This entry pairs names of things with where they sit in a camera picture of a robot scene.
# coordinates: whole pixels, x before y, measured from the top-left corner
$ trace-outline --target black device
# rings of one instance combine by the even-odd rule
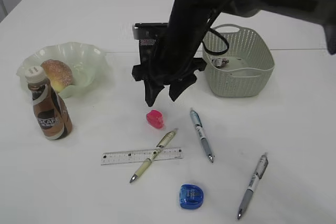
[[[336,53],[336,0],[174,0],[168,23],[139,23],[133,28],[140,65],[133,67],[132,75],[144,81],[148,106],[164,86],[170,85],[169,96],[175,101],[196,82],[194,71],[203,71],[206,63],[194,55],[205,34],[216,33],[211,25],[221,12],[252,17],[259,10],[322,25],[328,51]]]

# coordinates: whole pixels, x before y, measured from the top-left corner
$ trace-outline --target green glass bowl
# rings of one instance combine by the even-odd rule
[[[49,59],[60,60],[70,67],[74,79],[72,85],[59,93],[62,98],[67,98],[83,91],[93,82],[97,72],[102,68],[105,55],[106,52],[94,45],[77,42],[48,46],[26,58],[17,69],[16,75],[20,77],[21,87],[29,91],[25,71],[32,66],[40,66]]]

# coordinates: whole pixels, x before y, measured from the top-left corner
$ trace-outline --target bread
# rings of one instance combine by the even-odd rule
[[[43,67],[52,88],[56,92],[61,92],[72,84],[72,72],[65,63],[59,60],[46,60],[41,64],[41,67]]]

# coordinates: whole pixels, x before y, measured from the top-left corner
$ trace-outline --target white plastic basket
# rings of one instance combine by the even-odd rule
[[[253,97],[264,88],[274,69],[274,60],[263,39],[253,29],[227,24],[214,27],[236,27],[233,33],[221,33],[229,43],[229,50],[221,56],[209,55],[203,49],[206,61],[205,74],[211,90],[221,97]],[[210,51],[223,51],[224,42],[208,32],[204,43]],[[218,69],[212,64],[214,58],[226,58],[229,63]]]

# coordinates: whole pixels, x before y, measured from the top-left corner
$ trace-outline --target table surface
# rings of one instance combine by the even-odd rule
[[[276,68],[253,98],[216,97],[204,73],[197,72],[198,81],[176,102],[169,100],[168,89],[158,96],[153,109],[163,113],[164,130],[145,120],[150,108],[143,84],[130,75],[138,53],[111,52],[90,91],[65,100],[72,133],[60,141],[43,137],[29,95],[15,76],[22,60],[40,47],[69,40],[118,51],[131,41],[131,29],[116,39],[113,28],[162,21],[171,3],[157,0],[160,8],[148,10],[151,5],[141,7],[138,0],[23,0],[0,24],[0,223],[236,223],[247,183],[265,151],[269,166],[240,222],[336,223],[336,58],[325,49],[273,50]],[[148,20],[137,20],[142,17]],[[309,49],[308,41],[325,47],[318,26],[291,18],[277,19],[282,31],[290,32],[275,36],[272,24],[264,23],[273,17],[260,13],[249,25],[269,47],[290,49],[293,41],[285,35],[301,33],[301,47]],[[314,36],[303,32],[309,30]],[[214,164],[193,129],[191,106],[204,124]],[[182,147],[184,159],[154,163],[132,185],[128,181],[139,164],[100,166],[103,152],[152,148],[175,127],[179,131],[169,147]],[[203,189],[201,208],[179,207],[179,189],[186,183]]]

